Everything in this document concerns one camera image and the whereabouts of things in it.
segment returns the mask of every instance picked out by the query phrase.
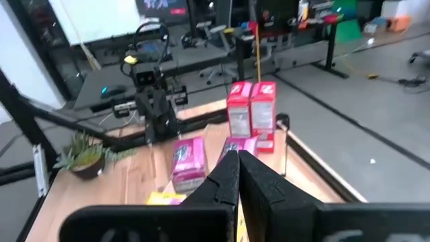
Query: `pink box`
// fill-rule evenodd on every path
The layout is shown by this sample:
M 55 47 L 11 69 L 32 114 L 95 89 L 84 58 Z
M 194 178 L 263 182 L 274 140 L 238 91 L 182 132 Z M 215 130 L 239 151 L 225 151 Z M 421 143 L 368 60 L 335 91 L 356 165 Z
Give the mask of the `pink box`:
M 252 155 L 257 155 L 257 137 L 254 138 L 231 138 L 228 137 L 222 148 L 221 156 L 218 160 L 220 162 L 228 151 L 246 150 Z
M 231 137 L 251 137 L 251 114 L 249 96 L 253 84 L 241 81 L 232 85 L 227 97 L 228 123 Z
M 262 81 L 254 85 L 251 94 L 251 135 L 258 136 L 259 152 L 275 151 L 276 84 Z
M 206 178 L 202 137 L 178 140 L 174 146 L 172 182 L 177 193 L 194 191 Z

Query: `wooden tabletop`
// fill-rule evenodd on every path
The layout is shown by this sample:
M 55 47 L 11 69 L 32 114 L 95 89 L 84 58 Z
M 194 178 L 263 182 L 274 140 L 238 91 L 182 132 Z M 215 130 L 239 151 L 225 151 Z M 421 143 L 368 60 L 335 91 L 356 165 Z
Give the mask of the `wooden tabletop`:
M 225 100 L 181 111 L 178 118 L 186 119 L 226 107 Z M 111 135 L 126 136 L 142 130 L 131 125 Z M 216 165 L 228 125 L 208 125 L 205 129 L 184 134 L 182 138 L 203 136 L 208 172 Z M 277 130 L 275 153 L 260 154 L 258 158 L 305 192 L 323 202 L 342 202 L 340 197 L 285 144 L 286 132 Z M 170 181 L 174 141 L 151 147 L 139 147 L 136 153 L 106 167 L 101 176 L 81 181 L 67 171 L 60 171 L 39 211 L 27 242 L 57 242 L 58 230 L 72 212 L 96 204 L 144 204 L 153 191 L 162 192 Z

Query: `succulent plant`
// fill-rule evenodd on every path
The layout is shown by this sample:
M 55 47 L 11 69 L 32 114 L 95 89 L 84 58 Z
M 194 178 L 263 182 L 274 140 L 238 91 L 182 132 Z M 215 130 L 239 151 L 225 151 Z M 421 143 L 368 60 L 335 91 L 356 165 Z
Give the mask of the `succulent plant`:
M 99 161 L 102 155 L 103 147 L 101 145 L 90 146 L 88 149 L 76 156 L 73 161 L 72 169 L 76 170 L 89 167 Z
M 76 132 L 70 141 L 70 145 L 65 147 L 63 151 L 66 154 L 69 154 L 71 151 L 71 155 L 76 157 L 91 145 L 90 136 L 88 134 Z
M 91 144 L 90 140 L 90 136 L 76 133 L 71 139 L 70 145 L 63 149 L 63 153 L 58 159 L 58 162 L 54 165 L 54 168 L 79 170 L 91 166 L 103 156 L 108 163 L 119 161 L 120 159 L 133 155 L 135 152 L 135 149 L 130 149 L 115 153 L 109 148 L 103 147 L 101 144 Z

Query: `plant pot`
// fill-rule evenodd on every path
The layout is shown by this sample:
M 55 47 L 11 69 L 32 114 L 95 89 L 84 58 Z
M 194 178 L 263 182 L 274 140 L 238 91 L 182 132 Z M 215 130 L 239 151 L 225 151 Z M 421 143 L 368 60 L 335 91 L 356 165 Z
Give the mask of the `plant pot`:
M 98 161 L 93 163 L 92 165 L 85 167 L 83 169 L 72 169 L 71 172 L 75 174 L 77 177 L 89 180 L 96 178 L 99 175 L 99 172 L 105 169 L 105 157 L 102 155 Z

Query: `red box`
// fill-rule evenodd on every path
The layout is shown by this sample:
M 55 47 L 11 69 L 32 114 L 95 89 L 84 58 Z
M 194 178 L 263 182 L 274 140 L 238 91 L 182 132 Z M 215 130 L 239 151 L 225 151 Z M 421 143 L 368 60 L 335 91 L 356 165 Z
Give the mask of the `red box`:
M 276 84 L 263 81 L 254 85 L 251 94 L 251 135 L 258 136 L 260 152 L 274 152 L 276 127 Z
M 251 137 L 251 113 L 249 96 L 253 84 L 241 81 L 233 84 L 227 97 L 228 123 L 230 135 L 235 138 Z

